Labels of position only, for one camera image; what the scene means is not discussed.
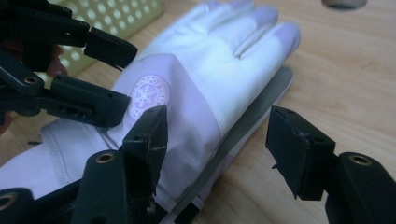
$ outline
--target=black clamp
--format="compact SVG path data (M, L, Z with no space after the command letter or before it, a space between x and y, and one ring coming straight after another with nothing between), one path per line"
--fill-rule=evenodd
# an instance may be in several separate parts
M328 192L331 224L395 223L396 182L384 167L360 153L334 155L335 142L296 112L272 107L266 146L295 197Z
M85 47L84 54L118 69L126 67L137 48L129 42L73 20L67 7L46 0L0 2L0 42L23 43L22 63L0 49L0 125L5 113L49 114L99 127L121 122L130 98L71 77L57 76L49 90L33 71L46 71L54 45Z
M34 200L29 189L0 190L0 223L160 223L153 195L168 142L166 105L147 110L119 150L90 156L83 177Z

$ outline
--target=hand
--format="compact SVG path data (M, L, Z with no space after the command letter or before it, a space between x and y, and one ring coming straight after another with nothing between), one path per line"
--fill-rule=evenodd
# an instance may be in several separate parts
M0 45L2 48L6 49L10 54L16 57L18 60L22 61L23 54L23 44L20 41L7 40ZM52 61L47 69L47 74L50 77L56 77L59 74L67 75L66 68L61 64L59 56L62 55L64 51L61 47L55 45L53 48ZM0 126L0 135L3 134L9 125L11 124L12 117L10 113L5 115L5 123Z

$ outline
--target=logo patch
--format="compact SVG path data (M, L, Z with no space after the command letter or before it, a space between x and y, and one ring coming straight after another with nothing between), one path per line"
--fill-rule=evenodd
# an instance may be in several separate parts
M169 86L165 80L157 76L141 77L132 90L132 103L129 113L138 120L147 109L169 102Z

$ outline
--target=wooden table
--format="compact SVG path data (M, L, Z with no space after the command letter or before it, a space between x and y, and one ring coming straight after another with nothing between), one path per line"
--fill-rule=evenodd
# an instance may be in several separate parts
M198 1L163 0L164 13L130 41L143 49L166 25ZM281 106L316 125L336 143L336 154L355 151L380 161L396 178L396 5L369 0L354 11L336 11L313 0L257 0L279 9L280 21L302 31L299 49L286 61L294 82ZM110 88L119 72L101 63L78 78ZM3 164L39 141L54 117L17 118L0 137ZM264 147L267 121L214 186L194 223L327 223L322 202L294 200Z

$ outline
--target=white glove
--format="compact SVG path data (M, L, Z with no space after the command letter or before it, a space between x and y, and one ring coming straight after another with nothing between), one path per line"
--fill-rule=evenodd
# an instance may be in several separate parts
M169 143L156 201L165 210L197 178L220 139L264 89L300 43L293 23L276 25L273 7L254 7L250 1L231 4L202 3L160 34L139 56L172 53L185 75L162 75L162 62L148 63L141 71L127 68L114 91L130 94L133 101L123 124L108 135L118 147L136 119L149 106L151 95L168 104ZM171 90L166 100L164 94Z
M276 26L276 19L274 8L255 8L249 1L195 7L122 73L113 90L133 100L119 126L106 133L70 120L55 121L43 129L42 146L0 169L0 189L28 187L40 197L81 178L91 154L120 147L146 109L167 104L168 151L155 200L171 211L220 139L297 49L297 26ZM46 164L48 170L35 164ZM32 171L28 175L19 172L26 165Z

